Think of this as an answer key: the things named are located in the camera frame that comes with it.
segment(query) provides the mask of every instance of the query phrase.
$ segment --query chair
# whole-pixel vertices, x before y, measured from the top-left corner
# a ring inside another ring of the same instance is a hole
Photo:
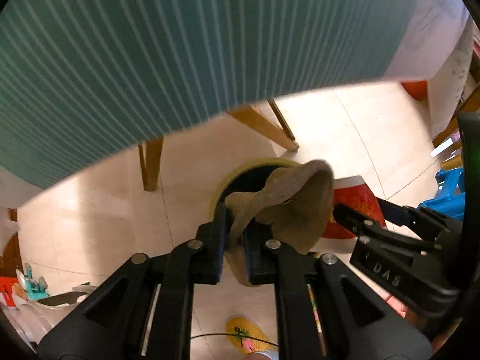
[[[465,211],[465,183],[463,168],[440,170],[435,175],[439,189],[433,199],[418,207],[428,207],[444,215],[463,221]]]

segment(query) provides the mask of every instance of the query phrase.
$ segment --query metal screw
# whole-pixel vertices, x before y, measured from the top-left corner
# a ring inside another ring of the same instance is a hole
[[[280,245],[281,243],[277,239],[269,239],[267,242],[265,242],[265,246],[267,246],[268,249],[278,249]]]
[[[199,240],[199,239],[191,239],[190,241],[188,241],[187,246],[190,249],[197,250],[197,249],[200,249],[203,246],[203,242],[201,242],[201,240]]]
[[[366,235],[360,235],[359,240],[362,244],[368,244],[370,242],[370,238],[368,238]]]
[[[332,266],[337,262],[337,256],[332,253],[326,253],[322,256],[322,261],[328,266]]]
[[[143,264],[145,261],[147,261],[147,255],[143,253],[135,253],[131,257],[131,262],[137,265]]]

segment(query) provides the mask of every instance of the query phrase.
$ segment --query red container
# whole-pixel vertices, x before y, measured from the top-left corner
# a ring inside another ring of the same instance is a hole
[[[1,277],[0,276],[0,296],[2,296],[7,306],[15,307],[14,300],[11,297],[11,286],[18,283],[16,277]]]
[[[376,219],[382,226],[385,226],[385,219],[378,205],[377,198],[368,188],[362,176],[352,176],[334,180],[333,206],[344,203],[354,210]],[[342,225],[335,222],[333,218],[333,207],[330,213],[330,220],[327,223],[323,238],[350,239],[355,235],[350,233]]]

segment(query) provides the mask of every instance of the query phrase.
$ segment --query tile floor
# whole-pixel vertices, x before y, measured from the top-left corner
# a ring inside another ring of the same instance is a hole
[[[124,150],[19,209],[23,261],[34,277],[45,276],[51,294],[85,281],[99,284],[135,252],[165,254],[192,238],[209,220],[220,180],[258,157],[325,159],[337,178],[360,174],[376,196],[402,205],[416,206],[435,194],[439,161],[430,157],[426,104],[398,83],[311,91],[278,98],[277,104],[298,152],[285,153],[230,116],[219,116],[166,137],[159,189],[150,193],[142,189],[137,148]],[[242,287],[227,266],[220,285],[196,287],[193,309],[193,335],[222,332],[229,316],[245,314],[277,340],[273,287]],[[192,341],[191,358],[242,356],[225,337],[208,337]]]

